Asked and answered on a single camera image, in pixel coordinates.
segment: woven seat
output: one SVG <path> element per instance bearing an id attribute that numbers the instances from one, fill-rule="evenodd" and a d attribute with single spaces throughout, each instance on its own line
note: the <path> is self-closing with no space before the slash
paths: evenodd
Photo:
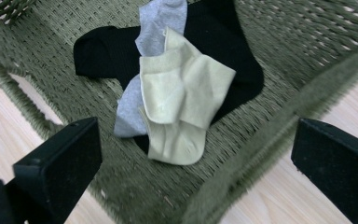
<path id="1" fill-rule="evenodd" d="M 25 77 L 64 124 L 98 117 L 103 165 L 89 191 L 117 223 L 215 223 L 285 152 L 297 119 L 319 118 L 358 80 L 358 0 L 236 1 L 265 87 L 211 127 L 191 166 L 151 161 L 114 137 L 118 81 L 75 75 L 75 41 L 96 27 L 139 25 L 146 2 L 0 1 L 0 87 L 44 138 L 61 127 L 8 73 Z"/>

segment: black sock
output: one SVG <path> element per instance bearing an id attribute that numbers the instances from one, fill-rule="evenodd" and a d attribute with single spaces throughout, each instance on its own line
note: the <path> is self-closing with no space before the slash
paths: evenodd
<path id="1" fill-rule="evenodd" d="M 139 73 L 138 62 L 140 54 L 135 46 L 134 40 L 139 34 L 140 27 L 114 29 L 113 31 L 108 31 L 109 27 L 99 29 L 105 29 L 106 32 L 109 33 L 109 35 L 101 35 L 102 33 L 94 35 L 94 37 L 97 36 L 95 38 L 101 39 L 101 41 L 97 41 L 98 44 L 104 43 L 104 46 L 109 47 L 100 57 L 101 59 L 109 59 L 109 61 L 97 62 L 98 70 L 103 71 L 80 74 L 76 68 L 76 73 L 88 77 L 107 77 L 98 75 L 107 74 L 108 77 L 117 78 L 124 90 L 130 80 Z M 83 36 L 90 35 L 94 32 L 96 33 L 96 30 L 98 29 L 92 30 Z M 213 118 L 213 123 L 220 120 L 238 106 L 252 100 L 261 92 L 264 85 L 263 71 L 248 47 L 232 0 L 203 0 L 189 5 L 185 38 L 203 54 L 214 58 L 237 72 L 229 88 L 225 102 L 223 102 L 221 108 Z M 84 50 L 84 42 L 80 41 L 80 39 L 76 41 L 74 46 L 75 61 L 76 58 L 87 57 L 86 55 L 98 55 L 98 53 L 87 53 Z M 83 55 L 76 57 L 77 52 L 82 52 Z M 89 61 L 82 60 L 83 63 L 81 66 L 92 66 L 91 63 L 93 63 L 93 61 L 95 61 L 95 59 L 93 60 L 92 58 Z M 134 139 L 137 145 L 147 154 L 149 145 L 147 135 L 137 136 L 134 137 Z"/>

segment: wooden floor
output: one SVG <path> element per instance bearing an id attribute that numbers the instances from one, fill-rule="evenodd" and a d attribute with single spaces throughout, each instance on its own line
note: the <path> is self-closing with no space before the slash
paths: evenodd
<path id="1" fill-rule="evenodd" d="M 42 105 L 37 94 L 31 95 Z M 41 108 L 59 122 L 46 106 Z M 323 121 L 358 137 L 358 84 L 324 116 Z M 41 143 L 42 139 L 0 90 L 0 178 L 6 182 L 10 180 L 13 177 L 11 165 Z M 114 222 L 86 192 L 67 223 Z M 350 222 L 297 171 L 287 154 L 227 211 L 221 223 Z"/>

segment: wicker weave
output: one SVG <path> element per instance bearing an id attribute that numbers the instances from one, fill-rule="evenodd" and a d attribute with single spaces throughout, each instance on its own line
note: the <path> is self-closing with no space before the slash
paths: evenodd
<path id="1" fill-rule="evenodd" d="M 297 118 L 318 118 L 358 79 L 358 0 L 236 1 L 265 88 L 212 126 L 200 162 L 171 166 L 112 135 L 120 85 L 75 76 L 72 56 L 76 39 L 93 28 L 138 25 L 147 1 L 3 2 L 1 88 L 45 138 L 60 127 L 7 73 L 33 84 L 64 123 L 99 118 L 103 166 L 89 190 L 118 223 L 217 222 L 287 149 Z"/>

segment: gray sock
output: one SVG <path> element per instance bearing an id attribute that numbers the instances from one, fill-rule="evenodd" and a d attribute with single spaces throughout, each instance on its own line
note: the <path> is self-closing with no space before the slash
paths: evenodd
<path id="1" fill-rule="evenodd" d="M 165 27 L 179 34 L 185 31 L 187 18 L 186 0 L 153 0 L 139 7 L 141 33 L 135 40 L 142 56 L 158 56 L 164 52 Z"/>
<path id="2" fill-rule="evenodd" d="M 141 92 L 141 79 L 134 77 L 118 103 L 115 128 L 113 133 L 117 137 L 133 137 L 147 134 L 147 129 L 139 113 L 139 106 L 144 105 Z"/>

